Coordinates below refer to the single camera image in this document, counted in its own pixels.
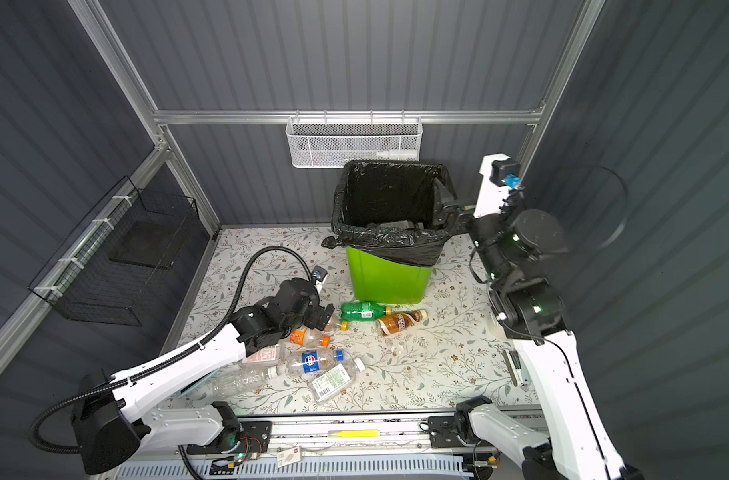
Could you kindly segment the clear bottle orange cap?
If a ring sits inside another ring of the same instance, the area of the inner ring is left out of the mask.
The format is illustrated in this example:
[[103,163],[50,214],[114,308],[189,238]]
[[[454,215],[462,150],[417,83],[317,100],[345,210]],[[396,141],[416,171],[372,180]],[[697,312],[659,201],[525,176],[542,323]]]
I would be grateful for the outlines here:
[[304,327],[290,334],[290,343],[304,348],[327,348],[330,346],[330,335],[324,331]]

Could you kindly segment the clear bottle pink label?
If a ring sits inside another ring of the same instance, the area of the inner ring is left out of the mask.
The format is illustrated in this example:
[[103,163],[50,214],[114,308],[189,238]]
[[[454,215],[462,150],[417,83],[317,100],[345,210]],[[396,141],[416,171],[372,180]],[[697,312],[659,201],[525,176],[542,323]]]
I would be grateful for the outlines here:
[[266,347],[242,360],[246,366],[268,367],[277,366],[284,361],[284,346],[275,345]]

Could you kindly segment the green bottle yellow cap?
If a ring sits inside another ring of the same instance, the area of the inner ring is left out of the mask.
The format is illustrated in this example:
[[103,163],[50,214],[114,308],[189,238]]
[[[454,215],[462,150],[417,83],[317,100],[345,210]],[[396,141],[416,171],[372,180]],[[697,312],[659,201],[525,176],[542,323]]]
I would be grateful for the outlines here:
[[393,308],[372,301],[346,302],[340,306],[342,321],[375,321],[391,315]]

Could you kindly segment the Pepsi label clear bottle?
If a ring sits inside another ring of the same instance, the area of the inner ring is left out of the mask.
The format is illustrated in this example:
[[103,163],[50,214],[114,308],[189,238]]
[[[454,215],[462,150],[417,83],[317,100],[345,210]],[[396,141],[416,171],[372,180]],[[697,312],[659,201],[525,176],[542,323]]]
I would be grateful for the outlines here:
[[344,351],[330,348],[316,348],[290,354],[286,371],[292,375],[316,374],[326,371],[346,359]]

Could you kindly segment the clear bottle white green label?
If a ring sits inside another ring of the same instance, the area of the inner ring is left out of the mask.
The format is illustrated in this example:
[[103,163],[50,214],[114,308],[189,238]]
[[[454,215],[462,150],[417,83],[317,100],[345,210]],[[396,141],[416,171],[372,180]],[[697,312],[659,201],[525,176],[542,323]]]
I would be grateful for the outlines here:
[[358,374],[364,371],[365,364],[362,363],[362,359],[346,360],[317,375],[308,382],[308,387],[312,391],[314,400],[324,403],[343,392],[350,384],[354,383]]

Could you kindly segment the brown Nescafe bottle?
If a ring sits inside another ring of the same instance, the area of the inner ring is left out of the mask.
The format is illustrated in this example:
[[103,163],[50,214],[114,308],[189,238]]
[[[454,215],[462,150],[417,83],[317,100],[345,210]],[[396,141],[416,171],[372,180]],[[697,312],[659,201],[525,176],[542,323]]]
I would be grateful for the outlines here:
[[384,336],[391,336],[405,331],[428,318],[428,312],[424,309],[399,312],[387,315],[378,320],[378,326]]

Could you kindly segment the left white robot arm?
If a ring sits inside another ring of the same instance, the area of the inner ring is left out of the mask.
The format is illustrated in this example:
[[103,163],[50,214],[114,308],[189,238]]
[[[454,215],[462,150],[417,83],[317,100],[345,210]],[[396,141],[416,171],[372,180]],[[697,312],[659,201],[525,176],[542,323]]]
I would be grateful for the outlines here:
[[230,422],[228,410],[212,408],[216,418],[210,423],[186,414],[192,427],[176,421],[156,426],[150,418],[152,410],[174,392],[279,344],[302,326],[326,328],[334,306],[320,303],[323,277],[324,271],[314,270],[308,279],[286,280],[276,295],[232,308],[224,324],[182,347],[113,376],[98,372],[84,378],[70,416],[84,471],[90,475],[107,472],[155,443],[212,443]]

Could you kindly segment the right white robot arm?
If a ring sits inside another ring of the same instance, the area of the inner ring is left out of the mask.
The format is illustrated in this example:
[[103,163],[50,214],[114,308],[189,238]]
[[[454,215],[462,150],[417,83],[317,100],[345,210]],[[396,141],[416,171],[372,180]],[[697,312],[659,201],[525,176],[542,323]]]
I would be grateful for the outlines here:
[[476,214],[469,234],[487,274],[494,320],[528,375],[548,431],[536,432],[478,396],[459,404],[460,438],[496,447],[527,479],[640,479],[616,450],[590,392],[556,289],[530,267],[567,253],[554,216],[538,209]]

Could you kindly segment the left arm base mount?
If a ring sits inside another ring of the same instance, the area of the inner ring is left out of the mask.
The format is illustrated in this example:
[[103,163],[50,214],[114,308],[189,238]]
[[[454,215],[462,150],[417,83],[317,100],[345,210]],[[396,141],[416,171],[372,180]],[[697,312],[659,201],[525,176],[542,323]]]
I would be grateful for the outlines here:
[[270,421],[242,421],[240,427],[226,427],[205,446],[189,445],[188,455],[263,454],[268,452],[272,436]]

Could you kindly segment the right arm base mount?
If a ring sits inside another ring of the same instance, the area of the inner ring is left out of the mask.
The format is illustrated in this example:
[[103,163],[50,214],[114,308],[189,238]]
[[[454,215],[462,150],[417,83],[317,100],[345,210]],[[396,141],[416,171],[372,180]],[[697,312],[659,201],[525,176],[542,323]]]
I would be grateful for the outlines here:
[[425,430],[432,448],[473,447],[480,439],[468,428],[464,428],[454,415],[430,416]]

